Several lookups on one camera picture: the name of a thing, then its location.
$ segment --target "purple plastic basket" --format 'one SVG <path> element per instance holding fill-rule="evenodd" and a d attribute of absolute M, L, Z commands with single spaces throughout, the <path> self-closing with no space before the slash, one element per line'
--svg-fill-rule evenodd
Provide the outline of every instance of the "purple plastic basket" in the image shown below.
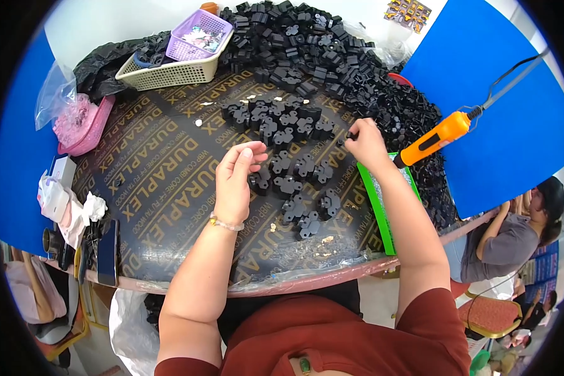
<path fill-rule="evenodd" d="M 232 32 L 233 28 L 229 22 L 208 11 L 199 9 L 171 31 L 171 38 L 165 55 L 177 61 L 206 59 L 217 55 L 221 49 L 221 44 L 215 52 L 209 52 L 181 39 L 184 35 L 189 34 L 194 26 L 200 26 L 208 33 L 223 33 L 222 42 L 226 40 L 227 35 Z"/>

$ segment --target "black plastic bag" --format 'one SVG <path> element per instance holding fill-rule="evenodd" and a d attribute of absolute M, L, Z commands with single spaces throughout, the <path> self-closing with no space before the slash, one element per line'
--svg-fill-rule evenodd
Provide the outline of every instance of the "black plastic bag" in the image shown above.
<path fill-rule="evenodd" d="M 77 92 L 88 94 L 90 100 L 96 103 L 102 97 L 127 89 L 128 86 L 115 79 L 117 71 L 136 50 L 143 47 L 148 47 L 148 51 L 154 54 L 165 52 L 167 42 L 164 41 L 169 41 L 169 36 L 169 31 L 162 31 L 142 39 L 106 43 L 97 47 L 73 70 Z"/>

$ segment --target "round table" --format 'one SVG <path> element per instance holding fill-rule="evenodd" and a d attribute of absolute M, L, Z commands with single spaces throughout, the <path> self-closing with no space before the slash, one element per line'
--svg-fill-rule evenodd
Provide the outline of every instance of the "round table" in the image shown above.
<path fill-rule="evenodd" d="M 103 197 L 109 216 L 120 222 L 119 287 L 166 292 L 209 220 L 219 161 L 233 145 L 259 139 L 257 132 L 227 124 L 219 103 L 237 103 L 252 95 L 285 99 L 290 94 L 255 82 L 246 70 L 220 73 L 208 84 L 118 98 L 98 147 L 76 159 L 72 189 L 81 202 L 89 191 Z M 292 143 L 289 154 L 296 159 L 309 153 L 316 163 L 328 161 L 334 175 L 325 188 L 337 193 L 342 208 L 316 235 L 297 241 L 293 226 L 280 220 L 284 201 L 252 192 L 250 214 L 236 241 L 231 297 L 312 290 L 399 264 L 396 257 L 381 252 L 382 240 L 356 161 L 337 144 L 354 122 L 353 113 L 325 94 L 311 103 L 335 123 L 334 139 Z M 319 194 L 304 184 L 302 195 L 311 210 Z M 492 214 L 444 229 L 441 240 L 448 243 Z M 92 271 L 86 278 L 96 282 Z"/>

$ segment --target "bracelet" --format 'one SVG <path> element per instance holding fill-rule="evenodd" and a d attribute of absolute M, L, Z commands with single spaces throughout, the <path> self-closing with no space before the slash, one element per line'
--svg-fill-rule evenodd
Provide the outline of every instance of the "bracelet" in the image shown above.
<path fill-rule="evenodd" d="M 238 226 L 233 226 L 232 224 L 223 223 L 222 221 L 217 219 L 217 216 L 215 215 L 214 212 L 211 212 L 211 214 L 209 215 L 209 222 L 211 223 L 211 226 L 221 226 L 230 231 L 244 230 L 244 223 L 240 223 L 240 225 Z"/>

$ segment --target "orange electric screwdriver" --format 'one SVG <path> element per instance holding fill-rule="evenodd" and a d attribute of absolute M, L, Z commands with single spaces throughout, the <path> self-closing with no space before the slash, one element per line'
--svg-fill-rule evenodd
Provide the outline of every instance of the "orange electric screwdriver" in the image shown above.
<path fill-rule="evenodd" d="M 424 136 L 419 138 L 416 142 L 409 145 L 405 149 L 400 150 L 397 154 L 397 157 L 395 157 L 394 159 L 395 165 L 400 169 L 403 169 L 406 166 L 411 166 L 417 161 L 422 160 L 430 154 L 433 154 L 440 148 L 447 146 L 448 144 L 454 142 L 456 139 L 468 133 L 470 131 L 470 122 L 474 118 L 480 116 L 484 110 L 488 109 L 497 99 L 503 96 L 508 90 L 514 87 L 520 80 L 522 80 L 527 74 L 529 74 L 529 72 L 532 71 L 535 66 L 541 63 L 543 56 L 545 56 L 548 52 L 549 48 L 546 48 L 542 53 L 527 58 L 514 65 L 509 71 L 507 71 L 499 79 L 497 79 L 493 83 L 493 85 L 491 85 L 485 103 L 480 106 L 476 106 L 474 109 L 472 109 L 472 111 L 468 113 L 455 111 L 454 113 L 443 119 L 443 121 L 437 124 L 429 132 L 424 134 Z M 497 94 L 492 95 L 493 87 L 497 85 L 499 81 L 504 79 L 505 76 L 514 71 L 514 69 L 516 69 L 519 65 L 527 63 L 529 61 L 532 61 L 532 63 L 529 64 L 525 70 L 520 72 L 518 76 L 516 76 Z"/>

